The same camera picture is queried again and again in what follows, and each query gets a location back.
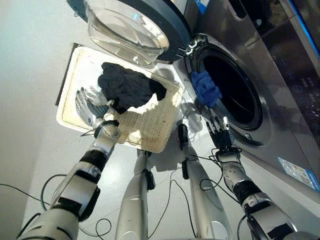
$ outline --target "black wire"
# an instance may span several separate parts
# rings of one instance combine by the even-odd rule
[[[6,186],[6,187],[9,187],[9,188],[15,189],[15,190],[17,190],[17,191],[19,191],[19,192],[27,195],[28,197],[30,197],[30,198],[32,198],[32,199],[34,199],[34,200],[37,200],[37,201],[39,201],[39,202],[41,202],[41,200],[40,200],[39,198],[36,198],[36,197],[34,197],[34,196],[26,193],[25,191],[20,190],[19,188],[15,187],[15,186],[11,186],[11,185],[9,185],[9,184],[3,184],[3,183],[0,183],[0,186]]]
[[[98,233],[98,224],[99,224],[102,220],[107,221],[107,222],[110,224],[110,228],[109,228],[109,230],[108,230],[107,232],[105,232],[104,234],[99,234],[99,233]],[[96,232],[97,236],[98,236],[101,240],[104,240],[104,239],[102,238],[102,236],[108,234],[108,233],[111,231],[111,228],[112,228],[112,224],[111,224],[110,220],[107,219],[107,218],[101,218],[101,219],[100,219],[99,221],[97,221],[96,224],[95,224],[95,232]]]
[[[39,202],[41,203],[41,206],[42,206],[43,210],[47,211],[47,208],[46,208],[45,204],[47,204],[47,205],[49,206],[50,203],[44,201],[44,192],[45,192],[46,186],[48,185],[48,183],[50,182],[50,180],[52,180],[53,178],[55,178],[55,177],[65,177],[65,176],[66,176],[66,174],[56,174],[56,175],[51,176],[51,177],[44,183],[44,185],[43,185],[43,187],[42,187],[42,189],[41,189],[40,199],[39,199],[39,198],[36,198],[36,197],[34,197],[34,196],[32,196],[32,195],[30,195],[30,194],[28,194],[28,193],[26,193],[25,191],[20,190],[19,188],[15,187],[15,186],[11,186],[11,185],[9,185],[9,184],[0,183],[0,186],[5,186],[5,187],[9,187],[9,188],[15,189],[15,190],[17,190],[17,191],[19,191],[19,192],[27,195],[28,197],[30,197],[30,198],[32,198],[32,199],[34,199],[34,200],[39,201]],[[30,219],[29,221],[31,222],[31,221],[32,221],[36,216],[38,216],[38,215],[40,215],[40,213],[35,214],[35,215],[33,216],[33,218]],[[102,220],[106,220],[106,221],[108,221],[108,222],[110,223],[110,229],[109,229],[107,232],[103,233],[103,234],[97,233],[97,235],[95,235],[95,234],[92,234],[92,233],[89,233],[89,232],[83,230],[83,229],[80,228],[80,227],[79,227],[79,230],[80,230],[81,232],[83,232],[84,234],[90,236],[90,237],[95,237],[95,238],[100,238],[100,239],[102,239],[101,236],[104,236],[104,235],[108,234],[108,233],[111,231],[111,227],[112,227],[111,222],[110,222],[107,218],[101,218],[101,219],[100,219],[99,221],[97,221],[96,224],[95,224],[95,228],[96,228],[96,229],[97,229],[98,223],[99,223],[100,221],[102,221]],[[23,229],[19,232],[17,238],[20,237],[20,235],[26,230],[26,228],[28,227],[28,225],[30,224],[30,222],[28,222],[28,223],[23,227]]]
[[[234,149],[237,149],[239,153],[242,152],[242,149],[239,148],[239,147],[233,147],[233,148],[234,148]],[[219,185],[220,182],[221,182],[221,180],[222,180],[222,178],[223,178],[223,168],[222,168],[222,166],[220,165],[220,164],[221,164],[221,161],[217,160],[217,156],[214,155],[213,150],[216,150],[216,149],[217,149],[217,148],[212,148],[212,149],[211,149],[211,154],[212,154],[212,155],[209,156],[209,158],[201,157],[201,156],[197,156],[197,155],[192,155],[193,157],[197,157],[197,158],[200,158],[200,159],[206,159],[206,160],[210,160],[210,161],[214,162],[217,166],[219,166],[219,168],[220,168],[220,170],[221,170],[221,176],[220,176],[220,179],[219,179],[218,182],[215,182],[214,180],[209,179],[209,178],[204,178],[204,179],[202,179],[202,180],[200,181],[200,183],[199,183],[200,189],[201,189],[202,191],[206,192],[206,191],[210,191],[211,189],[214,189],[215,187],[219,187],[222,191],[225,192],[225,194],[227,194],[230,198],[232,198],[235,202],[237,202],[237,203],[239,204],[239,201],[238,201],[237,199],[235,199],[235,198],[234,198],[232,195],[230,195],[223,187],[221,187],[221,186]],[[223,162],[223,163],[224,163],[224,164],[227,164],[227,163],[237,163],[237,164],[242,165],[242,164],[241,164],[240,162],[238,162],[238,161],[225,161],[225,162]],[[212,188],[210,188],[210,189],[203,189],[202,186],[201,186],[201,183],[202,183],[203,181],[210,181],[210,182],[215,183],[215,185],[214,185]],[[229,190],[231,193],[233,193],[232,190],[231,190],[231,189],[228,187],[228,185],[226,184],[226,180],[225,180],[224,178],[223,178],[223,181],[224,181],[226,187],[228,188],[228,190]]]
[[[80,137],[93,136],[94,134],[88,134],[88,133],[93,132],[93,131],[95,131],[95,129],[89,130],[89,131],[87,131],[87,132],[85,132],[85,133],[81,134],[81,135],[80,135]]]
[[[24,231],[25,231],[26,228],[30,225],[30,223],[31,223],[37,216],[40,216],[40,215],[41,215],[40,212],[38,212],[38,213],[36,213],[35,215],[33,215],[33,216],[29,219],[29,221],[24,225],[24,227],[21,229],[21,231],[18,233],[18,235],[16,236],[16,239],[18,239],[18,238],[24,233]]]
[[[189,205],[189,201],[188,201],[187,195],[186,195],[185,191],[182,189],[182,187],[177,183],[176,180],[173,179],[173,180],[171,180],[171,183],[172,183],[172,182],[174,182],[175,184],[177,184],[177,186],[181,189],[181,191],[182,191],[183,194],[184,194],[185,201],[186,201],[186,204],[187,204],[187,207],[188,207],[190,225],[191,225],[191,228],[192,228],[193,235],[194,235],[194,237],[196,238],[197,235],[196,235],[196,232],[195,232],[195,229],[194,229],[194,225],[192,224],[190,205]]]
[[[237,227],[237,229],[236,229],[236,238],[237,238],[237,240],[240,240],[240,226],[241,226],[242,222],[245,220],[246,217],[247,217],[247,216],[244,215],[244,216],[240,219],[240,221],[239,221],[239,223],[238,223],[238,227]]]
[[[41,193],[40,193],[40,202],[41,202],[41,206],[44,211],[47,211],[47,208],[46,208],[45,202],[44,202],[44,193],[45,193],[46,186],[51,181],[51,179],[54,179],[56,177],[65,177],[65,176],[67,176],[67,175],[66,174],[56,174],[56,175],[51,176],[47,181],[45,181],[44,185],[42,186]]]
[[[190,211],[190,206],[189,206],[189,201],[188,201],[187,195],[186,195],[185,191],[182,189],[182,187],[177,183],[176,180],[174,180],[174,179],[171,180],[172,174],[174,174],[174,172],[177,171],[178,169],[181,169],[181,167],[178,167],[176,170],[172,171],[172,173],[170,174],[169,196],[168,196],[168,200],[167,200],[167,202],[166,202],[166,206],[165,206],[165,208],[164,208],[164,211],[163,211],[163,213],[162,213],[162,215],[161,215],[161,217],[160,217],[157,225],[155,226],[155,229],[153,230],[153,232],[151,233],[151,235],[148,237],[148,239],[150,239],[150,238],[153,236],[153,234],[156,232],[157,228],[159,227],[159,225],[160,225],[160,223],[161,223],[162,218],[164,217],[164,215],[165,215],[165,213],[166,213],[166,211],[167,211],[167,209],[168,209],[169,202],[170,202],[170,196],[171,196],[171,186],[172,186],[172,182],[175,182],[175,184],[178,185],[178,187],[181,189],[181,191],[182,191],[183,194],[184,194],[184,197],[185,197],[185,200],[186,200],[186,204],[187,204],[187,207],[188,207],[188,213],[189,213],[189,219],[190,219],[190,224],[191,224],[192,232],[193,232],[194,237],[195,237],[195,238],[197,237],[197,236],[196,236],[195,229],[194,229],[194,226],[193,226],[193,223],[192,223],[191,211]]]
[[[200,188],[201,188],[201,190],[202,191],[204,191],[204,192],[207,192],[207,191],[210,191],[211,189],[214,189],[216,186],[218,186],[219,185],[219,183],[221,182],[221,180],[222,180],[222,178],[223,178],[223,174],[221,174],[221,176],[220,176],[220,179],[219,179],[219,181],[218,182],[215,182],[215,181],[213,181],[213,180],[211,180],[210,178],[203,178],[203,179],[201,179],[201,181],[200,181]],[[211,187],[210,189],[204,189],[204,188],[202,188],[201,187],[201,184],[202,184],[202,182],[203,181],[210,181],[210,182],[214,182],[215,183],[215,185],[213,186],[213,187]]]

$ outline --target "stainless steel washing machine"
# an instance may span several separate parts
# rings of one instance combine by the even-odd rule
[[[100,47],[173,63],[191,95],[189,73],[207,70],[222,93],[210,112],[245,154],[319,191],[319,29],[297,7],[317,15],[311,0],[67,1]]]

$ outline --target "white floor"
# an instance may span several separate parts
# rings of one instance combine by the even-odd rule
[[[79,132],[62,127],[56,121],[54,103],[73,43],[98,48],[88,38],[87,24],[73,16],[65,0],[0,1],[0,183],[14,185],[36,197],[43,183],[54,174],[67,173],[93,140],[91,137],[80,139]],[[192,145],[199,156],[207,157],[213,144],[205,128],[196,124],[200,117],[192,119]],[[182,159],[176,132],[166,149],[150,158],[156,188],[148,193],[149,232],[155,228],[166,205],[170,174]],[[112,229],[104,239],[114,239],[119,207],[135,161],[134,148],[116,146],[99,182],[101,195],[96,208],[81,224],[83,228],[94,233],[97,220],[106,217],[112,222]],[[287,185],[252,161],[243,157],[242,162],[248,175],[288,213],[298,229],[320,234],[319,205],[304,208],[292,194],[283,191]],[[220,171],[215,165],[206,160],[201,163],[212,179],[219,178]],[[183,180],[180,170],[173,178],[191,201],[189,181]],[[59,179],[55,179],[48,185],[44,195],[47,201],[58,183]],[[235,234],[243,212],[221,190],[217,192]],[[185,199],[175,185],[171,197],[167,212],[152,236],[154,240],[192,237]],[[39,202],[0,186],[1,239],[14,239],[21,226],[37,212],[42,212]],[[108,226],[101,224],[101,228],[103,232]],[[241,239],[250,239],[245,224],[240,232]],[[93,238],[80,232],[78,239]]]

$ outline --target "wicker tray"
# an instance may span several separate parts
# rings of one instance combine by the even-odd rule
[[[108,113],[105,120],[118,120],[121,130],[119,144],[125,144],[153,153],[161,152],[168,141],[172,124],[178,114],[184,89],[181,84],[165,79],[155,73],[128,63],[112,55],[93,50],[88,47],[77,47],[71,57],[67,75],[56,114],[56,120],[62,126],[82,133],[91,128],[87,126],[76,111],[76,91],[89,81],[97,81],[101,74],[101,64],[116,63],[124,68],[145,74],[147,77],[160,82],[166,89],[166,96],[158,101],[156,94],[144,106],[131,107],[123,114]]]

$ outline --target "black garment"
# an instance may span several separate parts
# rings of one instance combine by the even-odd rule
[[[166,96],[167,89],[140,72],[126,69],[118,64],[104,62],[103,74],[98,78],[98,85],[106,99],[114,100],[112,107],[123,114],[130,107],[145,105],[156,93],[158,101]]]

